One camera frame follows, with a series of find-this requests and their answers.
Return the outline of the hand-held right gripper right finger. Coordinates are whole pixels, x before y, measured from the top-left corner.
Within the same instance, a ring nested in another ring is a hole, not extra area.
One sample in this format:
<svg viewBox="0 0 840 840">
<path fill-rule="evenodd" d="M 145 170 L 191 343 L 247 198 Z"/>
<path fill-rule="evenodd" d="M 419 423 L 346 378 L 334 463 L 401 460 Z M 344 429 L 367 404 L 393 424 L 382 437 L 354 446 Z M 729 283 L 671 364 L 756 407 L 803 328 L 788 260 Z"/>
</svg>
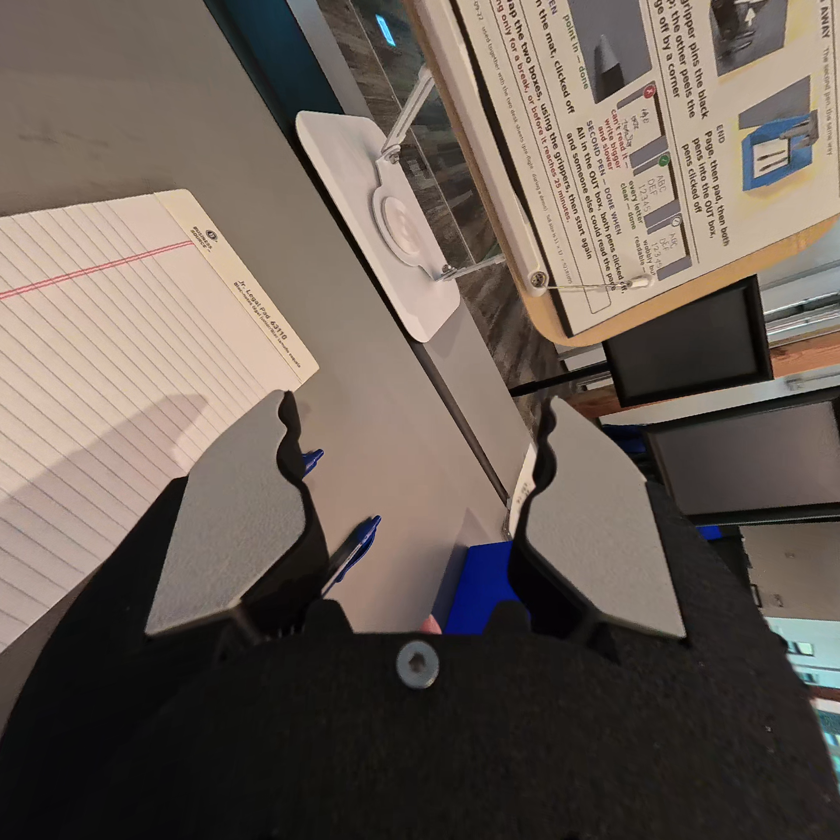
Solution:
<svg viewBox="0 0 840 840">
<path fill-rule="evenodd" d="M 542 406 L 533 487 L 508 579 L 541 639 L 619 663 L 631 646 L 687 653 L 687 631 L 648 481 L 565 400 Z"/>
</svg>

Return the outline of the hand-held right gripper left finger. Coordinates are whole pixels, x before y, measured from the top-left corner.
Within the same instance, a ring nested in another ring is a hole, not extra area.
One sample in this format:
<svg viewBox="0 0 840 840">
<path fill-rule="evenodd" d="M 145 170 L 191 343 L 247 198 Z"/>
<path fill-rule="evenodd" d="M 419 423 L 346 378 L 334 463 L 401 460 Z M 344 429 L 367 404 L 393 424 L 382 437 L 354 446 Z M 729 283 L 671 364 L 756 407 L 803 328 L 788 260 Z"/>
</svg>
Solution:
<svg viewBox="0 0 840 840">
<path fill-rule="evenodd" d="M 329 550 L 299 443 L 293 392 L 273 391 L 195 462 L 145 632 L 172 635 L 235 613 L 258 633 L 300 628 Z"/>
</svg>

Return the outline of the printed paper sheet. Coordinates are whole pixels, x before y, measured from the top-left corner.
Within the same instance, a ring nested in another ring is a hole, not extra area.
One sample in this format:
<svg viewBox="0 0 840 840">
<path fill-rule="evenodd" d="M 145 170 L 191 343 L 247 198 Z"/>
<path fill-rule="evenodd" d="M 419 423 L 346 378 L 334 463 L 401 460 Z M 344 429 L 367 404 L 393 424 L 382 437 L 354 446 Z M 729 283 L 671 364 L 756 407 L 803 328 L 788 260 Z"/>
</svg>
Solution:
<svg viewBox="0 0 840 840">
<path fill-rule="evenodd" d="M 507 535 L 514 539 L 522 507 L 534 489 L 533 471 L 536 465 L 537 448 L 531 443 L 524 456 L 514 491 L 507 504 Z"/>
</svg>

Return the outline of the blue plastic bin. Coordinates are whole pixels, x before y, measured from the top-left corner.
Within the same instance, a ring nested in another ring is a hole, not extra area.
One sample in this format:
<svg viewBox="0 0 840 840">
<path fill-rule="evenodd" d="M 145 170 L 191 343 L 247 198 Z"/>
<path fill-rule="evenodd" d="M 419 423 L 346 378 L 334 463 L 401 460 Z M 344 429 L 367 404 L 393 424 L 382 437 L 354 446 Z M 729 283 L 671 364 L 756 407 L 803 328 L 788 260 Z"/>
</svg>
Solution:
<svg viewBox="0 0 840 840">
<path fill-rule="evenodd" d="M 474 545 L 450 561 L 422 634 L 481 635 L 496 607 L 519 602 L 508 579 L 512 541 Z"/>
</svg>

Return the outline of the white lined notepad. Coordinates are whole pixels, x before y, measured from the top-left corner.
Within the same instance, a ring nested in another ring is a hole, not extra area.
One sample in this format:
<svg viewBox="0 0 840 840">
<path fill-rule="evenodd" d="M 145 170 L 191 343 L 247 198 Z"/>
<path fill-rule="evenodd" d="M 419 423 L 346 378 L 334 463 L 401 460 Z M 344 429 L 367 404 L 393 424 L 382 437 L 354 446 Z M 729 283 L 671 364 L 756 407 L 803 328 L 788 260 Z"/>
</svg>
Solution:
<svg viewBox="0 0 840 840">
<path fill-rule="evenodd" d="M 1 649 L 319 364 L 184 188 L 1 220 Z"/>
</svg>

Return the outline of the white metal board stand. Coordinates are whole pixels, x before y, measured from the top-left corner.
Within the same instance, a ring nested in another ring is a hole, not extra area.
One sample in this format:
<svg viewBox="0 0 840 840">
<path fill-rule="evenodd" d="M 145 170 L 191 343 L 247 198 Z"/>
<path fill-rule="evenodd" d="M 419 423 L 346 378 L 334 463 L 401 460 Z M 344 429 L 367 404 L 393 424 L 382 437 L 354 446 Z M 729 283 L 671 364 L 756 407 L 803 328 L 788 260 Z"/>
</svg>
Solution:
<svg viewBox="0 0 840 840">
<path fill-rule="evenodd" d="M 389 134 L 371 120 L 300 112 L 297 136 L 334 205 L 409 337 L 429 342 L 461 302 L 457 279 L 505 264 L 532 324 L 545 338 L 579 347 L 610 339 L 663 313 L 654 301 L 617 313 L 576 337 L 553 300 L 558 271 L 546 259 L 545 234 L 529 214 L 515 171 L 504 162 L 490 127 L 493 106 L 481 100 L 468 40 L 453 2 L 407 2 L 427 64 Z M 501 256 L 463 269 L 450 266 L 400 163 L 404 139 L 430 91 L 437 88 L 469 172 L 479 190 Z"/>
</svg>

